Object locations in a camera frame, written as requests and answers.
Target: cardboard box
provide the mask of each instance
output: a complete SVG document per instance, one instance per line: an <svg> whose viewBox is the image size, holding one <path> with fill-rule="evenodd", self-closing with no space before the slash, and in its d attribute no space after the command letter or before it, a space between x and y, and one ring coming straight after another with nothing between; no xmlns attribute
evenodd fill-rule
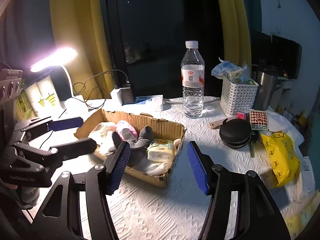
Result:
<svg viewBox="0 0 320 240"><path fill-rule="evenodd" d="M155 119L149 114L128 114L125 112L108 112L103 109L99 109L93 113L84 124L79 127L74 134L78 139L87 138L90 132L101 122L115 122L120 120L126 120L129 122L139 133L145 126L150 126L153 131L154 138L161 138L174 141L175 139L181 138L180 145L174 153L172 163L166 173L160 176L147 175L142 171L138 171L134 168L127 166L125 168L125 173L130 174L137 179L143 180L157 187L166 187L169 183L169 177L174 168L174 164L182 148L182 141L185 133L184 126L182 124L167 121L165 119ZM106 157L95 152L95 155L105 160Z"/></svg>

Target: yellow plastic bag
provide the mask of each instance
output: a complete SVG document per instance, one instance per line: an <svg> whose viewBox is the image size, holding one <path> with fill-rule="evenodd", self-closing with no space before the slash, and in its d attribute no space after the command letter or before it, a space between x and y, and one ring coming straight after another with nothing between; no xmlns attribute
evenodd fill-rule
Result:
<svg viewBox="0 0 320 240"><path fill-rule="evenodd" d="M261 134L261 137L278 180L275 187L282 187L299 171L300 162L294 152L292 140L283 132L276 132L271 136Z"/></svg>

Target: white tablecloth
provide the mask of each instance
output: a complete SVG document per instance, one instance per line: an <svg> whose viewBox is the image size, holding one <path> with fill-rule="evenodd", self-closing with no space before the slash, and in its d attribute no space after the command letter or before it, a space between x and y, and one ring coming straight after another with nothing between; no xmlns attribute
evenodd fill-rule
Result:
<svg viewBox="0 0 320 240"><path fill-rule="evenodd" d="M106 102L104 109L114 110L112 101ZM219 102L205 104L201 118L189 119L183 114L182 105L164 105L164 111L148 112L155 118L164 118L179 122L187 128L183 148L179 153L173 169L170 184L166 189L151 186L130 175L124 174L118 190L107 196L110 213L119 239L138 240L194 240L197 239L208 209L210 196L205 196L197 187L192 170L188 163L186 147L191 140L196 141L200 150L208 154L214 163L223 165L229 171L246 173L254 170L261 174L269 170L270 164L262 143L256 143L256 156L250 158L249 147L233 150L226 147L219 137L219 130L210 130L207 123L225 118ZM76 129L54 132L42 149L52 145L76 140L73 133ZM43 135L30 144L39 147L47 138ZM63 163L52 177L54 183L63 171L81 173L100 163L93 155L84 155ZM287 188L290 200L294 199L295 186ZM44 200L49 188L40 189L40 198L33 212L36 212ZM236 193L233 192L229 224L226 239L233 236L236 214ZM293 204L282 210L284 216ZM84 237L91 239L87 220L85 194L80 193L81 219Z"/></svg>

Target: pink fuzzy object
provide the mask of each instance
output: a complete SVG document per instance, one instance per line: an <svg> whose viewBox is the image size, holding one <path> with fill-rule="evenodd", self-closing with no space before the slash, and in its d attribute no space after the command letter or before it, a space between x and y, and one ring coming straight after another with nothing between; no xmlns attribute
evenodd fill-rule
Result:
<svg viewBox="0 0 320 240"><path fill-rule="evenodd" d="M121 134L121 131L122 131L122 129L124 129L124 128L129 129L129 130L132 132L133 136L134 136L135 138L138 138L138 133L137 133L137 131L135 130L135 128L134 128L131 124L129 124L127 121L125 121L125 120L120 120L120 121L117 123L116 132L119 134L119 136L121 137L122 140L124 140L124 138L123 138L123 136L122 136L122 134Z"/></svg>

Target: plastic water bottle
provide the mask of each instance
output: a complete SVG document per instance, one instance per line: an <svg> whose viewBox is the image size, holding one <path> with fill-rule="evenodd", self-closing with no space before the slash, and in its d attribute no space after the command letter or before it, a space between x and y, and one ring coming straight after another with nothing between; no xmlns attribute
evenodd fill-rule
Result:
<svg viewBox="0 0 320 240"><path fill-rule="evenodd" d="M186 41L187 52L181 62L183 108L189 118L201 116L204 94L204 60L198 41Z"/></svg>

